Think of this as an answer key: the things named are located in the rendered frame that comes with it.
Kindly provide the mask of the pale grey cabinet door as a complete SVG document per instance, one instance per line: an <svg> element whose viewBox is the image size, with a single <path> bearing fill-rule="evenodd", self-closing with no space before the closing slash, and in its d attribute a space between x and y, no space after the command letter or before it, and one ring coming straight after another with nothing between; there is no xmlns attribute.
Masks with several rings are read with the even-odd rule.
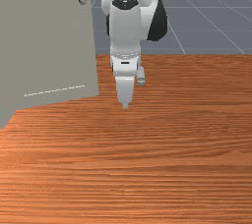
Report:
<svg viewBox="0 0 252 224"><path fill-rule="evenodd" d="M96 95L91 0L0 0L0 129L20 109Z"/></svg>

